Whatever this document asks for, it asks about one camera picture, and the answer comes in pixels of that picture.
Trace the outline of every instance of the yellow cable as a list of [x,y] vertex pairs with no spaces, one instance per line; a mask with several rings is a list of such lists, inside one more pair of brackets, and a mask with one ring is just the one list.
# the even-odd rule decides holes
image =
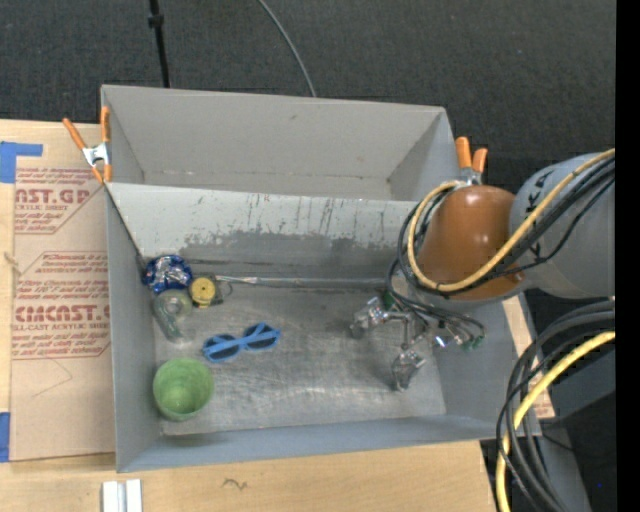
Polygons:
[[417,263],[416,257],[415,257],[415,251],[414,251],[414,248],[413,248],[414,238],[415,238],[415,233],[416,233],[416,226],[418,225],[418,220],[419,220],[420,216],[422,215],[422,212],[426,208],[427,204],[431,201],[431,199],[438,192],[440,192],[441,190],[446,190],[448,188],[451,188],[451,186],[446,186],[447,184],[441,185],[441,187],[444,186],[445,188],[442,189],[441,187],[438,187],[432,193],[427,195],[427,197],[425,197],[425,199],[420,203],[420,205],[418,206],[413,218],[411,219],[411,224],[409,225],[409,233],[407,235],[407,257],[409,259],[409,264],[411,265],[411,270],[413,271],[415,276],[418,278],[418,281],[420,281],[420,283],[423,286],[425,286],[427,288],[434,289],[434,290],[437,289],[437,290],[439,290],[441,292],[444,292],[444,293],[455,292],[455,291],[461,290],[461,289],[463,289],[463,288],[465,288],[465,287],[467,287],[469,285],[472,285],[473,283],[475,283],[479,279],[483,278],[489,271],[491,271],[493,269],[493,267],[495,267],[507,255],[507,253],[513,248],[513,246],[515,244],[517,244],[520,241],[520,239],[524,236],[526,231],[535,223],[537,218],[542,214],[542,211],[549,205],[549,203],[551,203],[551,201],[553,201],[556,198],[556,196],[572,180],[574,180],[576,177],[578,177],[586,169],[594,166],[595,164],[597,164],[598,162],[604,160],[605,158],[609,158],[614,153],[615,153],[615,148],[610,149],[608,151],[605,151],[603,153],[600,153],[599,155],[593,157],[589,161],[587,161],[584,164],[580,165],[572,173],[568,174],[540,202],[540,204],[536,207],[535,210],[533,210],[533,212],[531,212],[531,214],[525,219],[525,221],[522,224],[520,224],[520,227],[513,233],[513,235],[511,235],[511,238],[509,238],[509,240],[507,240],[505,242],[505,244],[495,254],[495,256],[493,258],[491,258],[487,263],[485,263],[480,269],[478,269],[475,273],[473,273],[469,277],[466,277],[465,279],[463,279],[462,281],[458,281],[457,283],[449,283],[449,284],[438,283],[436,281],[433,281],[432,279],[429,279],[427,276],[425,276],[422,273],[422,270],[420,270],[420,267],[418,266],[418,263]]
[[[598,336],[591,338],[590,340],[584,342],[582,345],[576,347],[571,352],[569,352],[565,357],[563,357],[560,361],[558,361],[548,373],[540,379],[540,381],[529,391],[527,396],[524,398],[518,409],[516,410],[513,417],[513,426],[517,429],[520,426],[520,423],[524,419],[527,411],[531,408],[535,400],[538,396],[549,387],[549,385],[558,378],[558,376],[564,372],[567,368],[569,368],[572,364],[574,364],[578,359],[584,357],[586,354],[591,352],[592,350],[598,348],[605,343],[615,339],[616,332],[608,331]],[[509,450],[511,449],[511,443],[509,441],[508,434],[505,434],[502,438],[502,446],[506,454],[509,454]],[[511,508],[509,507],[509,501],[507,499],[507,491],[505,484],[505,475],[506,475],[506,462],[502,453],[498,456],[498,463],[496,466],[496,497],[498,501],[498,506],[501,512],[510,512]]]

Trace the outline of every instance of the blue tape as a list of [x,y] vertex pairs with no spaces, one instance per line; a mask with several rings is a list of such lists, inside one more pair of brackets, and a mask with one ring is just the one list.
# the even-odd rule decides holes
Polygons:
[[0,142],[0,183],[16,182],[16,161],[19,156],[42,156],[42,144]]
[[0,412],[0,462],[9,462],[9,413]]

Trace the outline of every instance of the cardboard box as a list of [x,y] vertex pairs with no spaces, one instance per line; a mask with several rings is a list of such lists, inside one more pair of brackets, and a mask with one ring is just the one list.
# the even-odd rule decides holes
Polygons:
[[105,190],[62,123],[2,120],[0,141],[9,459],[114,451]]
[[[516,358],[500,303],[473,311],[475,351],[422,347],[408,391],[391,385],[402,326],[356,340],[352,315],[382,286],[416,201],[457,178],[439,107],[104,86],[110,316],[119,471],[490,438]],[[168,342],[141,262],[179,254],[233,293]],[[214,397],[163,420],[164,361],[205,361],[204,340],[266,321],[271,351],[210,364]]]

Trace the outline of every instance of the black pole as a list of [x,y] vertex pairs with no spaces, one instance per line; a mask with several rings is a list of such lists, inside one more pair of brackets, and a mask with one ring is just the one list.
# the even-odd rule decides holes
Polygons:
[[167,63],[167,53],[164,49],[164,37],[162,36],[162,24],[164,16],[160,14],[160,5],[158,0],[149,0],[151,14],[149,15],[149,27],[154,29],[156,33],[156,44],[158,46],[158,55],[160,56],[160,69],[162,70],[162,85],[169,89],[169,64]]

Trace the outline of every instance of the yellow tape measure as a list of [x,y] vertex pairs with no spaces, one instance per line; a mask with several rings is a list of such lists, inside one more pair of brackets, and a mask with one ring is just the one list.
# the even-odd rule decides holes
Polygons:
[[198,277],[189,285],[189,293],[196,306],[199,308],[209,307],[216,298],[216,283],[208,277]]

